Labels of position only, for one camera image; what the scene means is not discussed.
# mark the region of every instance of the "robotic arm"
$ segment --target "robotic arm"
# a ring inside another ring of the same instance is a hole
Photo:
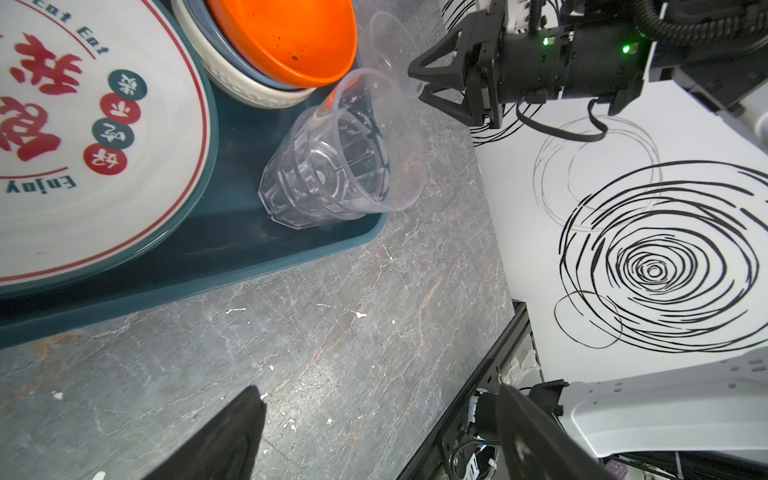
[[[516,102],[520,121],[535,130],[599,141],[607,127],[593,106],[619,114],[641,95],[648,67],[648,81],[675,81],[768,152],[766,0],[670,0],[664,18],[659,0],[564,0],[559,26],[542,28],[544,1],[526,4],[527,28],[513,13],[519,0],[492,0],[464,17],[409,66],[411,77],[427,82],[421,100],[465,125],[487,121],[490,128],[500,128],[503,105]],[[448,65],[432,65],[443,57]],[[447,89],[462,92],[463,102],[437,95]],[[539,124],[519,107],[560,98],[593,98],[590,118],[600,133]]]

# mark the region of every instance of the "dark teal tray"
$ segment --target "dark teal tray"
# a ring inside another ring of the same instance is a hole
[[[261,172],[293,121],[319,104],[320,88],[296,107],[259,110],[213,87],[219,153],[189,217],[137,259],[76,283],[0,300],[0,348],[168,303],[370,241],[386,216],[292,230],[270,220],[257,191]]]

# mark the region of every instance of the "red circle with chinese character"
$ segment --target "red circle with chinese character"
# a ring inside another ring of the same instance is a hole
[[[117,94],[106,94],[101,97],[99,105],[105,117],[119,124],[133,124],[141,117],[138,103],[133,100],[125,100]]]
[[[83,152],[88,168],[101,175],[117,175],[128,165],[128,158],[122,151],[93,144]]]

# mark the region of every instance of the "gray marble countertop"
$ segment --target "gray marble countertop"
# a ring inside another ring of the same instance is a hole
[[[435,0],[355,8],[444,32]],[[468,131],[420,108],[428,184],[374,241],[0,350],[2,477],[141,478],[255,384],[254,478],[395,478],[513,315]]]

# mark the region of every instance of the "clear cup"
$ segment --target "clear cup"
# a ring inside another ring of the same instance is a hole
[[[273,220],[301,229],[410,207],[426,182],[412,99],[379,71],[348,73],[293,124],[264,170]]]
[[[424,82],[408,76],[408,65],[421,53],[406,27],[388,12],[376,12],[368,28],[361,29],[357,41],[357,61],[391,78],[400,90],[417,98]]]

